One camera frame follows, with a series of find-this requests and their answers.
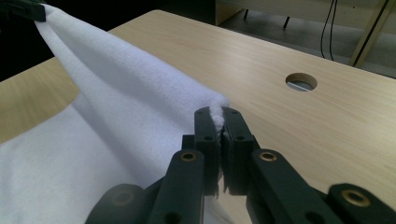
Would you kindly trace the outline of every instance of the gray floor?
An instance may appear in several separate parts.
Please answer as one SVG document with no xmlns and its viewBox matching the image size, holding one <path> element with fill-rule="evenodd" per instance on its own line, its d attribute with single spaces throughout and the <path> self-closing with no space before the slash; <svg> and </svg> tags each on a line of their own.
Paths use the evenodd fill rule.
<svg viewBox="0 0 396 224">
<path fill-rule="evenodd" d="M 235 14 L 219 26 L 244 35 L 251 35 L 291 49 L 322 57 L 320 37 L 324 22 L 290 18 L 284 30 L 286 17 L 268 15 L 250 10 L 244 20 L 245 10 Z M 332 30 L 332 56 L 335 62 L 348 64 L 363 30 L 334 25 Z M 330 24 L 323 38 L 323 51 L 330 60 Z M 396 35 L 381 34 L 362 66 L 363 70 L 387 77 L 396 77 Z"/>
</svg>

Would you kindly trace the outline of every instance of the white towel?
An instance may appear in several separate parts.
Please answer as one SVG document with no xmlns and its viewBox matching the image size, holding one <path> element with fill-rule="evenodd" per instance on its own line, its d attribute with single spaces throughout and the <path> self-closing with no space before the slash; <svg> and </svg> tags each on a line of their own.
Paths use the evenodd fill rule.
<svg viewBox="0 0 396 224">
<path fill-rule="evenodd" d="M 227 99 L 133 45 L 45 5 L 36 26 L 80 89 L 55 117 L 0 146 L 1 223 L 84 223 L 110 188 L 163 177 L 195 110 Z M 226 216 L 206 201 L 205 223 Z"/>
</svg>

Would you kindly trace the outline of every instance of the white fabric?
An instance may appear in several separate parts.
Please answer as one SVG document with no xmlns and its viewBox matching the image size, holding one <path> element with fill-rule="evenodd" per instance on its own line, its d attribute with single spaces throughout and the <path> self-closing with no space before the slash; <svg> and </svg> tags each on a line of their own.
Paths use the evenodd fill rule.
<svg viewBox="0 0 396 224">
<path fill-rule="evenodd" d="M 45 6 L 36 26 L 80 89 L 63 112 L 0 146 L 0 223 L 84 223 L 110 188 L 163 177 L 195 110 L 227 99 L 142 49 Z M 206 201 L 205 223 L 225 223 Z"/>
</svg>

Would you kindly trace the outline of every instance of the black wire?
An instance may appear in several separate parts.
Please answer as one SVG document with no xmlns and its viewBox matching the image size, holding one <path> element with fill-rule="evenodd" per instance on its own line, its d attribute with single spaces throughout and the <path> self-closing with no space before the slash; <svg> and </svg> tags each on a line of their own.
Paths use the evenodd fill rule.
<svg viewBox="0 0 396 224">
<path fill-rule="evenodd" d="M 337 10 L 337 2 L 338 2 L 338 0 L 335 0 L 334 12 L 332 14 L 332 25 L 334 24 L 335 11 Z M 332 61 L 334 61 L 334 58 L 332 57 L 332 26 L 330 28 L 330 57 L 332 58 Z"/>
<path fill-rule="evenodd" d="M 323 36 L 324 36 L 324 31 L 326 30 L 327 21 L 329 20 L 330 14 L 332 13 L 332 5 L 330 6 L 329 14 L 327 15 L 327 19 L 326 19 L 326 21 L 325 21 L 325 23 L 324 23 L 322 35 L 321 35 L 321 38 L 320 38 L 320 52 L 321 52 L 322 57 L 323 57 L 324 59 L 326 59 L 326 57 L 325 57 L 324 54 L 323 54 Z"/>
</svg>

